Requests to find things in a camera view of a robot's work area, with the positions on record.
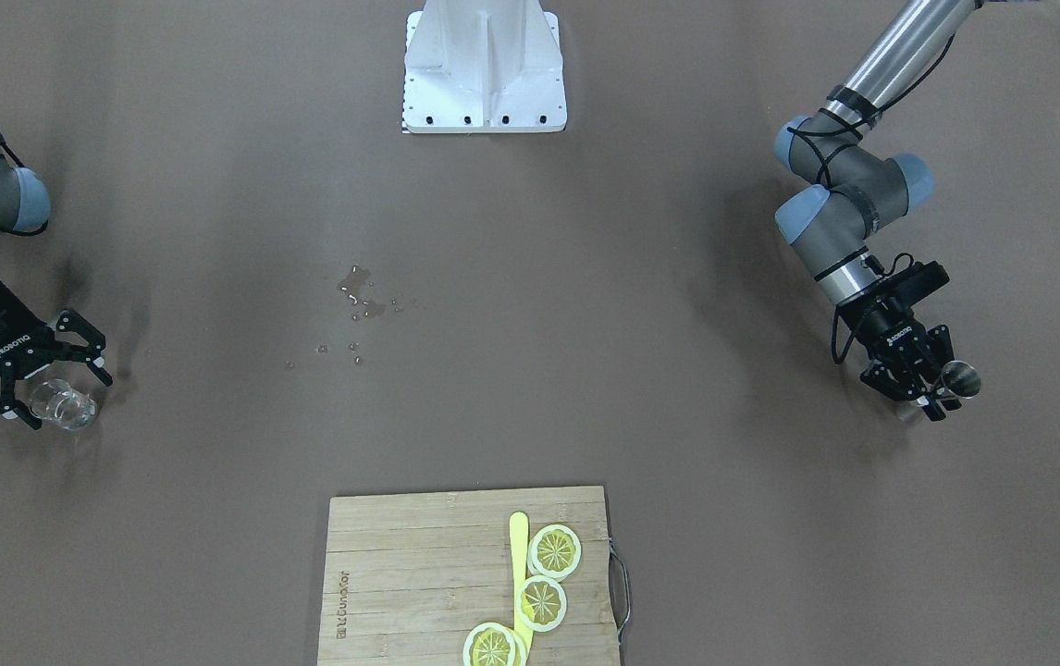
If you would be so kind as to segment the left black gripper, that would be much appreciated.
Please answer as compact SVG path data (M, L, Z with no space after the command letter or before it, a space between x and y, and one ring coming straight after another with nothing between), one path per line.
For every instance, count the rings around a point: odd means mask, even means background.
M947 410L958 404L947 384L946 366L955 360L953 341L948 325L926 329L912 306L948 282L940 263L911 263L840 306L840 320L850 329L840 358L859 341L869 358L884 362L869 363L861 382L898 403L926 395L924 414L931 422L944 420ZM924 382L920 365L926 367Z

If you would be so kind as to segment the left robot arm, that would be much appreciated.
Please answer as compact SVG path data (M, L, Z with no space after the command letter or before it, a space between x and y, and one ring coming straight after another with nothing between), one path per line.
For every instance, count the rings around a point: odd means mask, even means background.
M926 328L912 311L947 284L947 270L918 260L885 268L868 240L926 203L935 180L918 156L879 157L861 141L944 59L978 8L979 1L909 1L822 109L794 117L774 140L776 159L807 185L776 211L776 225L833 304L834 325L850 332L831 346L832 360L842 365L852 345L863 346L861 382L932 422L980 392L949 327Z

